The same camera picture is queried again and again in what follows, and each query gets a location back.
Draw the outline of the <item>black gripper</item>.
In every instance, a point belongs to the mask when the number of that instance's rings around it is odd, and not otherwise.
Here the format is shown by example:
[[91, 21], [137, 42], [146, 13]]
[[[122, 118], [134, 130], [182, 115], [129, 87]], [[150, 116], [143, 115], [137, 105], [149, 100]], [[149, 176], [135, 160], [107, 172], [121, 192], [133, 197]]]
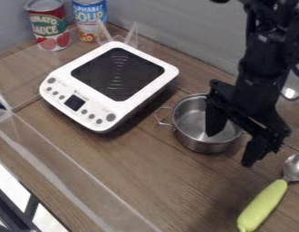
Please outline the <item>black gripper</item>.
[[285, 71], [273, 68], [261, 70], [253, 63], [240, 61], [234, 84], [210, 80], [206, 95], [205, 132], [213, 137], [232, 121], [252, 139], [241, 158], [249, 168], [269, 152], [278, 151], [290, 128], [278, 116], [276, 103], [285, 83]]

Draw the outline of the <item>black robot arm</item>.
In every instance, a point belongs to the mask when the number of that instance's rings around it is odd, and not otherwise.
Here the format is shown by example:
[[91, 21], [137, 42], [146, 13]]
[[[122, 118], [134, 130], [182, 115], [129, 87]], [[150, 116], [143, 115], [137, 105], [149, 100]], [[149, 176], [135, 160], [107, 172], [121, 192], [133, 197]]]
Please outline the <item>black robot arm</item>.
[[289, 74], [299, 78], [299, 0], [240, 0], [246, 14], [245, 53], [233, 85], [210, 81], [205, 132], [214, 136], [233, 122], [252, 139], [241, 165], [278, 152], [290, 128], [276, 103]]

